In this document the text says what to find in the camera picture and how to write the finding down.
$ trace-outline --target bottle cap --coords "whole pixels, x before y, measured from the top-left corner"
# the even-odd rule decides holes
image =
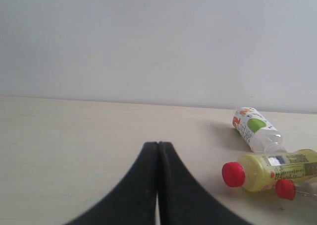
[[[275,191],[278,197],[290,200],[294,199],[296,193],[294,182],[289,179],[279,179]]]
[[[238,162],[224,164],[222,167],[222,177],[229,187],[240,187],[246,179],[244,169]]]

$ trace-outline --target yellow liquid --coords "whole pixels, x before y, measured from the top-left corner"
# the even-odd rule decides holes
[[[279,179],[298,183],[317,176],[317,152],[308,149],[295,153],[245,154],[238,162],[246,175],[242,187],[251,192],[275,188]]]

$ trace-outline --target white table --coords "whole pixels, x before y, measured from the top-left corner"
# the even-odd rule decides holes
[[[263,115],[289,151],[317,150],[317,115]],[[232,116],[231,110],[0,97],[0,224],[71,220],[120,181],[146,141],[171,141],[197,181],[252,223],[316,224],[317,203],[224,184],[222,165],[250,152]]]

